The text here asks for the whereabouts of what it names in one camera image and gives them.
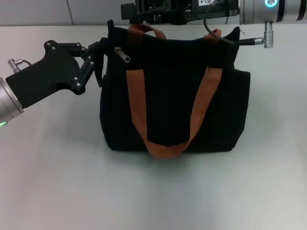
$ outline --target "zipper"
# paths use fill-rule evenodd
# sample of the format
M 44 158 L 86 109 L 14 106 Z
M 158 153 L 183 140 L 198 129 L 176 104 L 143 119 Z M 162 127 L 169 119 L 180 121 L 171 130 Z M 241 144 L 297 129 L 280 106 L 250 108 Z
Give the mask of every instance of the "zipper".
M 125 62 L 130 62 L 131 58 L 127 54 L 125 54 L 119 46 L 114 47 L 114 50 Z

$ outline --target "black mechanical bracket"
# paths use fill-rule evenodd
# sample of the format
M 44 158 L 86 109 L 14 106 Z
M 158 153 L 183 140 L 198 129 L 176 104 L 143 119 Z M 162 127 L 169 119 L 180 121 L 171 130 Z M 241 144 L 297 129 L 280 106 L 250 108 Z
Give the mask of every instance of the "black mechanical bracket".
M 83 94 L 94 71 L 95 53 L 80 43 L 58 44 L 50 40 L 45 42 L 44 48 L 46 53 L 42 60 L 6 78 L 23 108 L 63 89 Z M 84 60 L 81 68 L 76 57 Z

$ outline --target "table surface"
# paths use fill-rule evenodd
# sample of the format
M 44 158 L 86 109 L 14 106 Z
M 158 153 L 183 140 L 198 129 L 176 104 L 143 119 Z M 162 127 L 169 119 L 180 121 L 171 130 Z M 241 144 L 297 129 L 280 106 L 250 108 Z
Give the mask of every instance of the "table surface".
M 201 25 L 157 28 L 170 39 L 206 34 Z M 263 25 L 241 29 L 242 38 L 263 35 Z M 95 78 L 81 96 L 60 91 L 26 109 L 0 129 L 0 229 L 306 230 L 307 25 L 276 25 L 274 33 L 273 49 L 241 47 L 237 55 L 236 68 L 252 80 L 246 128 L 232 152 L 160 161 L 111 151 Z M 9 58 L 34 63 L 47 40 L 87 46 L 107 28 L 0 27 L 0 34 L 6 78 Z

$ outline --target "bag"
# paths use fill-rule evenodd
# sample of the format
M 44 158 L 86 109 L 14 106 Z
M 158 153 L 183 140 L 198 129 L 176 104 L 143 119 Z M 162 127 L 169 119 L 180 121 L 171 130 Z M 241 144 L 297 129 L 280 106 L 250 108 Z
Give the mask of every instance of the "bag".
M 148 151 L 158 158 L 235 147 L 244 130 L 250 73 L 234 68 L 238 46 L 208 35 L 166 40 L 144 24 L 129 29 L 108 22 L 95 47 L 102 86 L 100 120 L 112 150 Z M 156 37 L 145 35 L 154 31 Z M 225 38 L 238 41 L 239 27 Z

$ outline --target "brown strap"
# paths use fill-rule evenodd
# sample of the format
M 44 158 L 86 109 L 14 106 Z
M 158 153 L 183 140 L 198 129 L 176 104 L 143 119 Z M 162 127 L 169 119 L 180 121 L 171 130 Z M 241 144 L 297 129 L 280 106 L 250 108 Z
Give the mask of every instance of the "brown strap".
M 218 35 L 219 37 L 222 36 L 222 31 L 219 29 L 215 29 L 212 31 L 215 35 Z M 206 35 L 205 37 L 203 37 L 204 40 L 212 40 L 215 42 L 219 42 L 219 39 L 217 39 L 216 37 L 212 36 L 211 34 Z
M 141 44 L 144 34 L 149 31 L 154 31 L 157 38 L 166 39 L 162 31 L 154 29 L 151 26 L 145 24 L 132 24 L 128 28 L 128 41 L 134 44 Z
M 147 139 L 146 94 L 143 70 L 128 70 L 127 84 L 132 122 L 145 142 L 148 151 L 158 158 L 180 155 L 194 139 L 204 120 L 209 103 L 222 76 L 222 69 L 207 68 L 201 80 L 190 119 L 189 140 L 171 147 L 150 142 Z

